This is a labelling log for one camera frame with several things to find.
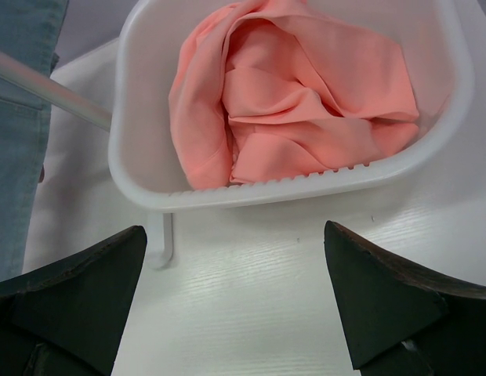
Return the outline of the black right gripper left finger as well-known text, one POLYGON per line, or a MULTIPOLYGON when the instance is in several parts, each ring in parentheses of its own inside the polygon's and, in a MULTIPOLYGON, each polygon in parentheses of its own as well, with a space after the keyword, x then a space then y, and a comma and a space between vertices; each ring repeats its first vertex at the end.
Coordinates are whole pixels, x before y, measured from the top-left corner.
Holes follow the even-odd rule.
POLYGON ((109 375, 147 247, 132 226, 0 282, 0 375, 109 375))

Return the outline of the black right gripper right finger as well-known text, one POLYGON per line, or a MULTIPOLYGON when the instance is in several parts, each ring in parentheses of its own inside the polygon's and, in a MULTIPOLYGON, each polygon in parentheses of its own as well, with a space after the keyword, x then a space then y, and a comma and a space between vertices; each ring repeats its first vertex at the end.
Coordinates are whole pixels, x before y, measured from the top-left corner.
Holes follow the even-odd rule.
POLYGON ((325 224, 325 259, 352 367, 363 375, 486 375, 486 287, 325 224))

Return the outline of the salmon orange skirt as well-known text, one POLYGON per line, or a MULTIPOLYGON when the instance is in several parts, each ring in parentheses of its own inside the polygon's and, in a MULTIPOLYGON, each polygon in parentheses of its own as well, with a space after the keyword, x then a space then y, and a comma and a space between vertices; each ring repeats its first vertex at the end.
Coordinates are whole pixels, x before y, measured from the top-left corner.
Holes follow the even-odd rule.
POLYGON ((304 1, 205 18, 181 47, 169 113, 196 190, 367 165, 419 131, 401 47, 304 1))

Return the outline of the blue denim garment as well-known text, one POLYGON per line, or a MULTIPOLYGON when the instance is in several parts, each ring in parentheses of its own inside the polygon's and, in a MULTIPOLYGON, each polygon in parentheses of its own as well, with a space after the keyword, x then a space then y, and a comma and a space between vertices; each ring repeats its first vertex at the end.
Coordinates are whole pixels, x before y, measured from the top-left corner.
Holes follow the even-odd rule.
MULTIPOLYGON (((48 77, 68 3, 0 1, 0 51, 48 77)), ((0 78, 0 281, 21 274, 51 106, 0 78)))

